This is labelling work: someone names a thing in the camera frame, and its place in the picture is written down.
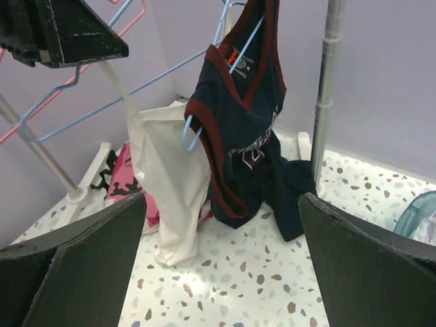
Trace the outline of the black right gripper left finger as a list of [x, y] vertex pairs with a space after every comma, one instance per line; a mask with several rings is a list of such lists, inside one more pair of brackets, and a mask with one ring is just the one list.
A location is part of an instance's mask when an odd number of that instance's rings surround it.
[[141, 193], [1, 250], [2, 326], [117, 326], [144, 225]]

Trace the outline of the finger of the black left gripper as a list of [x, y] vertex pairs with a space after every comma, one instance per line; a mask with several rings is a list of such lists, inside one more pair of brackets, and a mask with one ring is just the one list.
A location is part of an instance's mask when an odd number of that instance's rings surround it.
[[36, 1], [43, 44], [39, 62], [64, 68], [129, 56], [129, 46], [85, 1]]

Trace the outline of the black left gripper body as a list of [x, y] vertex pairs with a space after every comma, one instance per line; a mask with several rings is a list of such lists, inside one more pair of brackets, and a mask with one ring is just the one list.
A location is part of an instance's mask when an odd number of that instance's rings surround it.
[[1, 0], [1, 49], [29, 67], [40, 62], [44, 33], [36, 1]]

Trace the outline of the white tank top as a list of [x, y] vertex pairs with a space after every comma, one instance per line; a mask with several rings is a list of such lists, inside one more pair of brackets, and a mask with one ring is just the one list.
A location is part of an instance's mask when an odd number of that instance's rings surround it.
[[134, 176], [159, 210], [155, 259], [187, 268], [198, 253], [198, 217], [206, 201], [211, 168], [201, 145], [182, 148], [184, 103], [139, 110], [110, 64], [99, 64], [123, 99]]

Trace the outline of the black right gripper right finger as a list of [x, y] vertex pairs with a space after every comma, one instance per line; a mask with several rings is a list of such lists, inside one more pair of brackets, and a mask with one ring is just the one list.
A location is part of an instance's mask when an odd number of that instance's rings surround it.
[[312, 193], [300, 218], [330, 326], [434, 326], [435, 247]]

